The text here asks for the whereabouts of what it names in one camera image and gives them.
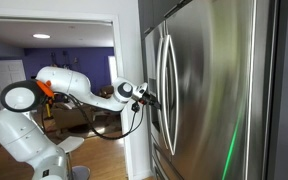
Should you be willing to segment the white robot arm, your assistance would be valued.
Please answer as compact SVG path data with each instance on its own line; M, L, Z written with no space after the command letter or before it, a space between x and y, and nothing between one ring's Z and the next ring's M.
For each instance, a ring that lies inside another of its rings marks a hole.
M91 92L89 79L82 73L58 67L44 67L33 80L24 80L6 86L0 101L0 145L18 162L34 169L32 180L87 180L90 170L71 166L68 154L84 140L68 137L56 145L41 130L31 111L40 105L50 106L57 94L69 98L79 108L88 104L104 110L120 112L132 100L132 110L149 104L161 107L157 98L147 92L148 85L139 86L118 77L113 82L109 98Z

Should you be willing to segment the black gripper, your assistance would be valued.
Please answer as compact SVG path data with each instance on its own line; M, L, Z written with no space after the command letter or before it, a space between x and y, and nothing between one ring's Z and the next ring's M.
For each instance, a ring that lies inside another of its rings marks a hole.
M139 104L150 105L156 109L161 108L161 104L158 102L157 98L144 90L140 90L139 92L133 94L132 99L134 100L134 103L132 104L131 109L134 112L138 112L140 110Z

